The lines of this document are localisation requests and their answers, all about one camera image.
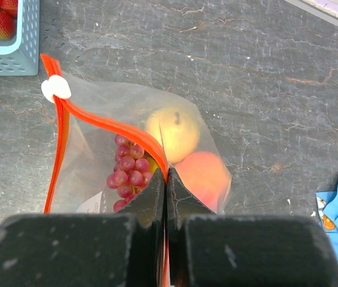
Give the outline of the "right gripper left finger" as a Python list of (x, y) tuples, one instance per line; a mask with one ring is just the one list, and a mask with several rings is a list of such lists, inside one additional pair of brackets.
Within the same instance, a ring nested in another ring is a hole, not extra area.
[(164, 286), (162, 172), (113, 214), (14, 215), (0, 224), (0, 286)]

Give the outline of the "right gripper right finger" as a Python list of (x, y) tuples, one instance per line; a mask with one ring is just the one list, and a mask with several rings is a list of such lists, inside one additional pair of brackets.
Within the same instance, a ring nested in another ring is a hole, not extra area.
[(338, 260), (303, 216), (218, 215), (170, 169), (166, 187), (174, 286), (338, 286)]

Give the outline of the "purple grape bunch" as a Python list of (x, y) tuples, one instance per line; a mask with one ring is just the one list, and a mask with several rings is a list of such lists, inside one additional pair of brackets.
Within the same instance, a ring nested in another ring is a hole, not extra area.
[(147, 187), (153, 175), (146, 172), (150, 154), (140, 145), (122, 135), (115, 136), (115, 143), (115, 165), (106, 184), (118, 196), (113, 204), (113, 211), (118, 212)]

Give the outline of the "orange pink peach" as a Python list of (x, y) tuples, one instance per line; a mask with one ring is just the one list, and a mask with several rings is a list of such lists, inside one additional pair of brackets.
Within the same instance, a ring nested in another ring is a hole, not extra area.
[(222, 211), (231, 186), (231, 174), (218, 155), (198, 151), (189, 154), (174, 168), (183, 185), (199, 201), (215, 213)]

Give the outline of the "clear zip top bag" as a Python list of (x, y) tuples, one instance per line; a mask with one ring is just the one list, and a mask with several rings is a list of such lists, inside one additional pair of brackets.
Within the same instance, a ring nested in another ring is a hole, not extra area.
[(161, 108), (185, 109), (200, 129), (192, 153), (208, 151), (221, 158), (201, 113), (195, 104), (176, 94), (139, 84), (85, 81), (63, 73), (57, 59), (46, 54), (41, 59), (48, 75), (41, 85), (42, 93), (56, 108), (58, 131), (45, 213), (116, 213), (113, 204), (118, 196), (106, 184), (115, 165), (115, 136), (140, 145), (157, 162), (156, 171), (164, 178), (164, 286), (169, 286), (166, 187), (169, 170), (179, 162), (167, 161), (163, 147), (146, 132), (145, 124)]

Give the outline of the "yellow starfruit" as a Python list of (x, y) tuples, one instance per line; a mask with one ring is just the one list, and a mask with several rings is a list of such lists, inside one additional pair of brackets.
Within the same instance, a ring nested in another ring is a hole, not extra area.
[(150, 156), (146, 157), (146, 161), (148, 162), (148, 169), (146, 172), (153, 175), (156, 171), (156, 169), (159, 167), (157, 162)]

